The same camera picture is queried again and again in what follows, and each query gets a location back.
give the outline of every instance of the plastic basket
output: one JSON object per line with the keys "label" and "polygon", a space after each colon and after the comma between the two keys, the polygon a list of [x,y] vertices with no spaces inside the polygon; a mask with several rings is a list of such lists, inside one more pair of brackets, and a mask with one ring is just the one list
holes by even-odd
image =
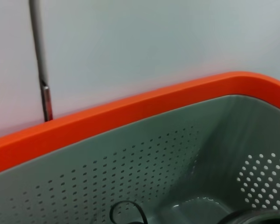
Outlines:
{"label": "plastic basket", "polygon": [[150,224],[280,209],[280,82],[231,72],[0,138],[0,224],[110,223],[124,199]]}

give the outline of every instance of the gray basket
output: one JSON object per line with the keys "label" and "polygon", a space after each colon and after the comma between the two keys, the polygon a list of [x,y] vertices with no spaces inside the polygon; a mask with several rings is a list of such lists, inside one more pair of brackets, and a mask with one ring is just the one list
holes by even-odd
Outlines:
{"label": "gray basket", "polygon": [[[237,209],[280,209],[280,110],[220,97],[0,173],[0,224],[110,223],[110,206],[124,199],[140,204],[150,224],[215,224]],[[115,219],[140,216],[123,204]]]}

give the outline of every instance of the black cord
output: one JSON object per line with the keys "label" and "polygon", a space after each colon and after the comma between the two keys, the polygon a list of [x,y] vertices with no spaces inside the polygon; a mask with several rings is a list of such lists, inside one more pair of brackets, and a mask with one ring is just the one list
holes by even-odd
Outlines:
{"label": "black cord", "polygon": [[144,214],[144,211],[142,210],[142,208],[135,202],[132,202],[132,201],[128,201],[128,200],[125,200],[125,201],[120,201],[120,202],[117,202],[115,203],[111,209],[110,209],[110,219],[111,219],[111,222],[113,222],[114,224],[116,224],[116,222],[114,221],[114,218],[113,218],[113,213],[114,213],[114,209],[116,208],[117,205],[121,204],[121,203],[131,203],[133,205],[135,205],[135,207],[138,209],[139,213],[141,214],[141,217],[142,217],[142,220],[143,220],[143,224],[148,224],[147,222],[147,218]]}

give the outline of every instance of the white wall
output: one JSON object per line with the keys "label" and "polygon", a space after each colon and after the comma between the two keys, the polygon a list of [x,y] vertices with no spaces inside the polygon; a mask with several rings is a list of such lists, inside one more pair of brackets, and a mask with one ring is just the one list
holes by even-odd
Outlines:
{"label": "white wall", "polygon": [[280,79],[280,0],[39,0],[54,117],[230,70]]}
{"label": "white wall", "polygon": [[43,121],[28,0],[0,0],[0,136]]}

